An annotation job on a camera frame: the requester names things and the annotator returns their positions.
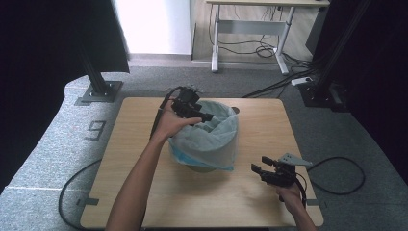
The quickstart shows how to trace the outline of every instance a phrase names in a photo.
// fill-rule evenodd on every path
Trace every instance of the wooden tabletop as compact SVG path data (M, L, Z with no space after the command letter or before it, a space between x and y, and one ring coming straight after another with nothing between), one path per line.
M206 0L214 5L282 6L282 7L328 7L328 0Z
M165 144L153 179L143 227L273 227L295 226L274 188L251 171L251 163L265 170L261 157L277 160L285 153L300 157L291 124L278 99L210 98L240 109L239 147L233 171L197 172L175 163ZM126 98L111 134L81 224L105 227L126 176L146 146L157 108L163 98ZM305 167L296 167L308 183ZM323 224L319 206L307 210L315 225Z

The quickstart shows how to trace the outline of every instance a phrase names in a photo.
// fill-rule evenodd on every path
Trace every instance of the wall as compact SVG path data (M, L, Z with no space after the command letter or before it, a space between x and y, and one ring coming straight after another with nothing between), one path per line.
M194 2L113 0L128 52L191 55Z

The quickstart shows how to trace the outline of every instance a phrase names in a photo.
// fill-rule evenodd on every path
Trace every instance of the hand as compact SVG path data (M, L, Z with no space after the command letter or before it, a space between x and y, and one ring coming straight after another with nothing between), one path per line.
M297 184L292 184L291 186L284 188L279 186L274 186L276 193L280 195L285 201L286 209L293 215L293 213L298 212L299 209L303 208L302 200L300 198L300 189Z
M163 108L162 116L153 137L159 137L166 140L177 134L184 126L202 121L200 117L179 117L176 113L174 113L173 109L171 108L171 104L172 99L170 98Z

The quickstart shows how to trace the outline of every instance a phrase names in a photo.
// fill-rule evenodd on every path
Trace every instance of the bag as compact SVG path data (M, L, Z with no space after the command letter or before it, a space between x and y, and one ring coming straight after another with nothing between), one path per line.
M231 107L202 100L200 112L211 121L186 126L168 139L170 153L180 164L233 170L238 153L238 116Z

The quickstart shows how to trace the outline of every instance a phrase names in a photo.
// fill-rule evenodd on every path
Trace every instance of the desk leg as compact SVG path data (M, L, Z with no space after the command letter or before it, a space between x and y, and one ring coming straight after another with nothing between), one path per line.
M288 37L289 29L291 28L291 25L292 25L293 15L294 15L294 7L291 7L288 18L286 19L285 28L279 40L278 48L273 49L273 51L275 52L276 61L278 62L283 75L289 74L288 68L286 67L285 61L283 60L282 50L283 50L283 46L285 44L286 38Z
M218 23L219 23L219 7L217 5L216 22L214 23L214 45L213 45L213 58L211 61L211 70L218 72Z

